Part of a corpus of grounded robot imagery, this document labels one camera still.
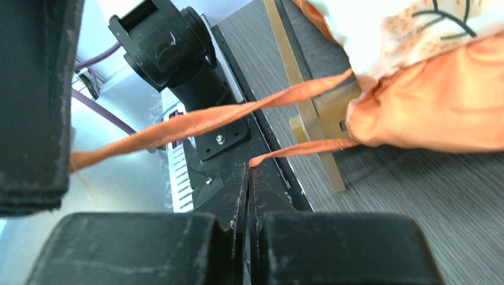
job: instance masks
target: screw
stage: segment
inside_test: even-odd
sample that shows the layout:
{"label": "screw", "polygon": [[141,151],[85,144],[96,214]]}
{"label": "screw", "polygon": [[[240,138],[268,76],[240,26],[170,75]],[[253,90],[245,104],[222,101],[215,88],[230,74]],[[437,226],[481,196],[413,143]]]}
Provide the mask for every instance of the screw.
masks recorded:
{"label": "screw", "polygon": [[224,136],[223,136],[223,135],[218,135],[218,136],[215,138],[215,140],[217,141],[217,143],[218,143],[219,145],[223,145],[223,144],[224,144],[224,142],[226,141],[226,139],[224,138]]}

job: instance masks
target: purple cable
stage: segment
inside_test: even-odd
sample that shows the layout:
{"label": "purple cable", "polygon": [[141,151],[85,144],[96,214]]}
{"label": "purple cable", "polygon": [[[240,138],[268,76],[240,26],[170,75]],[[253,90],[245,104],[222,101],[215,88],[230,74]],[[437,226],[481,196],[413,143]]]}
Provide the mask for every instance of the purple cable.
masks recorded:
{"label": "purple cable", "polygon": [[[95,101],[89,99],[88,97],[84,96],[82,93],[79,91],[75,90],[72,88],[72,97],[81,101],[82,104],[88,106],[91,110],[95,111],[98,113],[98,115],[104,117],[105,119],[109,120],[111,123],[119,127],[121,130],[126,132],[128,135],[136,133],[132,127],[128,126],[125,122],[123,122],[120,118],[117,118],[114,114],[109,112],[107,109],[96,103]],[[148,152],[150,153],[155,153],[156,149],[155,148],[148,148]]]}
{"label": "purple cable", "polygon": [[74,65],[74,71],[78,71],[78,70],[81,70],[83,69],[84,67],[89,67],[93,64],[96,64],[104,59],[106,59],[107,57],[109,57],[111,54],[113,54],[114,52],[116,52],[116,50],[118,50],[119,48],[121,47],[121,44],[119,42],[116,42],[113,46],[111,46],[108,50],[104,51],[103,53],[95,56],[94,58],[90,58],[86,61],[83,61],[83,62],[79,62],[77,64]]}
{"label": "purple cable", "polygon": [[100,87],[98,86],[98,79],[96,78],[96,73],[91,68],[88,68],[87,70],[89,70],[89,73],[91,73],[91,76],[93,77],[93,88],[96,91],[96,94],[98,96],[100,96],[100,93],[102,91],[100,90]]}

